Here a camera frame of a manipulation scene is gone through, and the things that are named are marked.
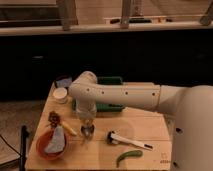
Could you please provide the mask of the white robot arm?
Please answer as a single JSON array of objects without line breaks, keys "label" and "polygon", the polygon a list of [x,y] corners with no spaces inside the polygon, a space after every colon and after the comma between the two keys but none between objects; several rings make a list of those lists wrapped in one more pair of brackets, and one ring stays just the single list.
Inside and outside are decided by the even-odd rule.
[{"label": "white robot arm", "polygon": [[91,121],[97,102],[175,117],[170,171],[213,171],[213,86],[102,85],[85,71],[69,86],[76,112]]}]

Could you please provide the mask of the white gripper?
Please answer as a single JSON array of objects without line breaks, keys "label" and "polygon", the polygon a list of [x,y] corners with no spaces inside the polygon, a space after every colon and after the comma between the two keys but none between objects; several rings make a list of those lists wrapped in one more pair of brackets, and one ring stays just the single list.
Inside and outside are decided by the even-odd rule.
[{"label": "white gripper", "polygon": [[97,114],[96,103],[94,101],[76,101],[76,114],[82,122],[92,123]]}]

